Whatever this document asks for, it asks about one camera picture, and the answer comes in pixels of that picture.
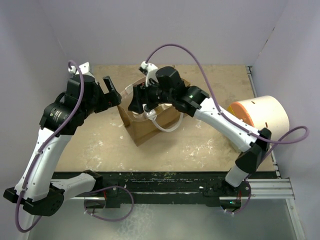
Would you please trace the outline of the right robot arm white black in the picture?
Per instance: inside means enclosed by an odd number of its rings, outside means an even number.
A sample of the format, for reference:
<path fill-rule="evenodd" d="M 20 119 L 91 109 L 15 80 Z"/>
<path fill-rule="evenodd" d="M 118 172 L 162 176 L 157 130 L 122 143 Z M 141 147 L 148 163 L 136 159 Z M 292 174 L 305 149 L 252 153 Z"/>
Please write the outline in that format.
<path fill-rule="evenodd" d="M 128 110 L 136 115 L 145 115 L 164 132 L 165 128 L 156 121 L 155 109 L 162 104 L 171 104 L 181 114 L 194 117 L 222 133 L 241 152 L 222 183 L 226 195 L 235 195 L 242 181 L 255 173 L 264 160 L 269 144 L 262 139 L 269 140 L 271 131 L 250 126 L 221 108 L 201 88 L 187 86 L 179 72 L 171 66 L 158 68 L 143 62 L 139 70 L 145 75 L 145 81 L 133 86 Z"/>

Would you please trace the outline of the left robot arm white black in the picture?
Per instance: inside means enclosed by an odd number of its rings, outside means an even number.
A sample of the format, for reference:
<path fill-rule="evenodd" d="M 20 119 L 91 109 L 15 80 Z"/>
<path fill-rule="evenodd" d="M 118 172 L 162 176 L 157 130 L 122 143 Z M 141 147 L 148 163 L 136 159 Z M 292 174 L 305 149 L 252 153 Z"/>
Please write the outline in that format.
<path fill-rule="evenodd" d="M 58 133 L 55 131 L 71 114 L 80 97 L 80 76 L 73 75 L 67 81 L 66 91 L 44 109 L 32 154 L 38 157 L 37 161 L 28 164 L 26 171 L 31 173 L 25 172 L 15 187 L 7 188 L 3 193 L 5 199 L 22 206 L 31 215 L 49 217 L 73 197 L 84 193 L 98 196 L 103 191 L 103 177 L 91 170 L 61 182 L 52 182 L 57 163 L 77 128 L 90 114 L 106 111 L 121 103 L 122 97 L 109 76 L 103 77 L 108 93 L 103 92 L 93 76 L 84 75 L 83 78 L 84 95 L 80 106 Z"/>

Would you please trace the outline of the brown burlap canvas bag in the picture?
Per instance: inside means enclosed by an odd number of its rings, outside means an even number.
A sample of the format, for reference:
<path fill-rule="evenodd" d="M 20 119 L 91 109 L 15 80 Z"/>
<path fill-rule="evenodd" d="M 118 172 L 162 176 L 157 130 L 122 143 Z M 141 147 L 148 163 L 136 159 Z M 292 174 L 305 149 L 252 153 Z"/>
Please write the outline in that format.
<path fill-rule="evenodd" d="M 151 117 L 145 112 L 137 114 L 128 110 L 133 99 L 133 86 L 144 83 L 143 77 L 128 85 L 120 93 L 121 104 L 117 106 L 124 127 L 136 146 L 140 146 L 158 133 L 173 132 L 180 126 L 185 116 L 168 103 L 159 104 L 151 111 Z"/>

